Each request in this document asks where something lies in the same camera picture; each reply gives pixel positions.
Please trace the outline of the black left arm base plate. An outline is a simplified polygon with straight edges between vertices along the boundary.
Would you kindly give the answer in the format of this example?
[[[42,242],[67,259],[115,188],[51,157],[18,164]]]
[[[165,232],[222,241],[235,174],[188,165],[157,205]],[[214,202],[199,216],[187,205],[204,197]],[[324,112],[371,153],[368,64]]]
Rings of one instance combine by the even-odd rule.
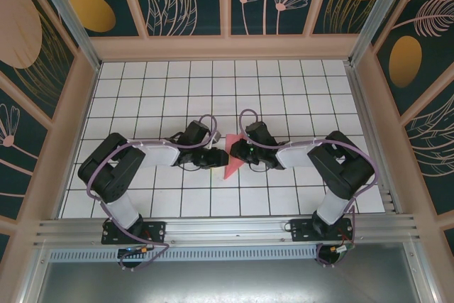
[[[129,231],[130,233],[140,231],[138,237],[147,241],[163,243],[165,239],[166,225],[164,221],[151,221],[136,224]],[[138,244],[134,238],[131,238],[121,232],[118,227],[111,221],[103,224],[101,234],[102,245],[129,245]]]

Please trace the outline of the grey metal sheet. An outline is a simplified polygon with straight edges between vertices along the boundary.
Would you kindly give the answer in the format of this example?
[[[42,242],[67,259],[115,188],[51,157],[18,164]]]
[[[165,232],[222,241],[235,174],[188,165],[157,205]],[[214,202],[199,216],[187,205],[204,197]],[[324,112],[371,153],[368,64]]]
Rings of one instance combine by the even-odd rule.
[[[53,263],[26,303],[428,303],[405,266],[323,268],[312,260]]]

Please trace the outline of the aluminium mounting rail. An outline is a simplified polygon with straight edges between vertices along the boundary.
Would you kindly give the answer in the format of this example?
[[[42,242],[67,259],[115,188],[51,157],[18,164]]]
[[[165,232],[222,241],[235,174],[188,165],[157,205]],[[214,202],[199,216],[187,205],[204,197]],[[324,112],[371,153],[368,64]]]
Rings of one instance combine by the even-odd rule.
[[[290,244],[284,225],[292,216],[166,219],[165,242],[171,246],[253,246]],[[75,248],[101,245],[103,218],[41,221],[34,246]],[[410,214],[357,214],[356,243],[394,243],[420,239]]]

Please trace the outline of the pink paper sheet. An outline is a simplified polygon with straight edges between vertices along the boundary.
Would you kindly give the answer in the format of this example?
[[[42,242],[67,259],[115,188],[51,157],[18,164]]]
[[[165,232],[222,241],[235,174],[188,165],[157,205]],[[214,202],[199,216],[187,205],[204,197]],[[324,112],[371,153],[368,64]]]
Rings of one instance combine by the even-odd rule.
[[[236,171],[238,171],[239,168],[241,168],[244,165],[244,162],[242,160],[230,155],[232,145],[242,138],[244,138],[244,135],[242,133],[238,135],[226,134],[225,151],[228,153],[229,160],[224,171],[223,177],[224,180],[227,180],[231,175],[233,175]]]

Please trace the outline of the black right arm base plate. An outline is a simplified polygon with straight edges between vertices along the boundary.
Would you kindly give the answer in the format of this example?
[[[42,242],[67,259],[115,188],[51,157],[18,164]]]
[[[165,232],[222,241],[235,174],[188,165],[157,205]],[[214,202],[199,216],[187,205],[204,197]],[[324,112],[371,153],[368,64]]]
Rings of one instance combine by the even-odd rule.
[[[341,242],[343,237],[353,237],[353,224],[349,218],[341,218],[334,225],[320,234],[313,227],[311,219],[291,219],[285,225],[286,232],[291,234],[294,242]]]

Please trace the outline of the aluminium side rail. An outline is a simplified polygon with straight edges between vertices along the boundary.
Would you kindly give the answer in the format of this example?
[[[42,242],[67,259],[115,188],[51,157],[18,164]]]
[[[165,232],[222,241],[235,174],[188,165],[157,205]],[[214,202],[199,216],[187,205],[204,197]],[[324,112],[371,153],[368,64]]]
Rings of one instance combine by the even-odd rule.
[[[352,90],[355,105],[357,106],[358,116],[365,134],[370,156],[377,163],[380,171],[377,185],[379,187],[380,195],[382,196],[385,211],[387,214],[402,214],[402,206],[399,202],[394,182],[389,172],[378,131],[365,96],[365,90],[362,88],[360,78],[354,67],[347,64],[345,66],[345,71]]]

